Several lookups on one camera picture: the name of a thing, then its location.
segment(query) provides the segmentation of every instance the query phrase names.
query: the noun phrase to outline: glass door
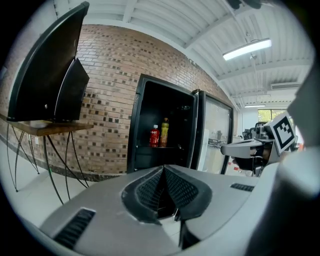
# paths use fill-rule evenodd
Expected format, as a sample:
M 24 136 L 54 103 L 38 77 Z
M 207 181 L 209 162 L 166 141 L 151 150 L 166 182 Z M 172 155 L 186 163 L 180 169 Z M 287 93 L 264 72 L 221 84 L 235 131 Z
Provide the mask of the glass door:
M 198 120 L 192 168 L 225 174 L 229 157 L 222 145 L 232 142 L 233 109 L 205 91 L 198 92 Z

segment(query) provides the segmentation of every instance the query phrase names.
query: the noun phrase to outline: brick wall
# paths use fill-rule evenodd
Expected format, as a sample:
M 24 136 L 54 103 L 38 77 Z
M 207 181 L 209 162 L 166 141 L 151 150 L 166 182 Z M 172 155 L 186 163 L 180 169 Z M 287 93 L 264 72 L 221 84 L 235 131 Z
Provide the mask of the brick wall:
M 93 124 L 94 128 L 77 131 L 74 136 L 80 164 L 88 173 L 105 175 L 126 172 L 130 119 L 141 74 L 169 81 L 190 91 L 205 90 L 230 104 L 217 84 L 201 68 L 191 64 L 181 52 L 137 31 L 114 26 L 84 25 L 77 56 L 90 77 L 79 122 Z M 17 64 L 11 65 L 10 74 L 15 73 L 17 68 Z M 7 88 L 9 84 L 10 79 L 6 77 L 2 87 Z M 8 109 L 7 93 L 4 89 L 0 95 L 0 99 L 4 100 L 0 109 L 2 113 Z M 1 121 L 2 136 L 6 136 L 6 131 L 6 124 Z M 62 156 L 67 136 L 52 136 Z M 16 141 L 12 129 L 9 141 L 12 144 Z M 22 145 L 28 153 L 27 137 Z M 78 170 L 72 147 L 69 149 L 68 165 Z M 48 152 L 52 166 L 63 167 L 50 147 Z M 35 156 L 39 160 L 44 159 L 41 143 L 35 146 Z

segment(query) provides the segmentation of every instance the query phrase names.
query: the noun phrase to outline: vent grille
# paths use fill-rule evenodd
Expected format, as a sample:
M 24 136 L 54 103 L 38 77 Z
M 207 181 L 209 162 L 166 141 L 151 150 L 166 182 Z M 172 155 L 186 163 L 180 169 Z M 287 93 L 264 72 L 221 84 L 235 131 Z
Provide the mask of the vent grille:
M 73 249 L 95 214 L 96 212 L 93 210 L 79 210 L 72 220 L 55 236 L 54 240 L 69 249 Z
M 284 82 L 284 83 L 273 83 L 271 84 L 271 90 L 285 90 L 285 89 L 297 89 L 299 88 L 299 83 L 291 83 L 291 82 Z
M 252 192 L 252 190 L 254 190 L 254 186 L 249 186 L 249 185 L 244 185 L 244 184 L 239 184 L 239 183 L 234 183 L 230 186 L 233 189 L 236 190 L 244 190 L 244 191 L 248 191 L 248 192 Z

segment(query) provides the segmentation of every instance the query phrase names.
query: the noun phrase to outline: ceiling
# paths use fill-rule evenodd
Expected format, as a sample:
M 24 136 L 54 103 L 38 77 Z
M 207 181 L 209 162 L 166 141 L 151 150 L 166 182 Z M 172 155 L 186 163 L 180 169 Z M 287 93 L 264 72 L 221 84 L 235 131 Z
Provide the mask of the ceiling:
M 54 0 L 58 17 L 83 0 Z M 140 31 L 166 42 L 204 69 L 237 109 L 265 104 L 286 108 L 297 89 L 271 90 L 271 84 L 301 84 L 315 50 L 284 7 L 245 4 L 232 9 L 226 0 L 87 0 L 84 24 Z M 223 53 L 252 40 L 270 38 L 272 47 L 224 60 Z

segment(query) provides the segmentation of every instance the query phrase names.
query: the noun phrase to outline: ceiling light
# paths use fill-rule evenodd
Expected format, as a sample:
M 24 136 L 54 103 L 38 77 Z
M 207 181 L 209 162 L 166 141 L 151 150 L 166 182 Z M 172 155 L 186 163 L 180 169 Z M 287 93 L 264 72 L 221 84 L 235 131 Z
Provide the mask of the ceiling light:
M 226 61 L 228 61 L 243 54 L 247 54 L 247 53 L 258 51 L 264 48 L 271 47 L 271 45 L 272 45 L 271 40 L 269 38 L 257 40 L 257 41 L 248 43 L 244 46 L 241 46 L 235 50 L 229 51 L 223 54 L 222 56 Z
M 245 108 L 260 108 L 260 107 L 265 107 L 266 105 L 247 105 L 244 106 Z

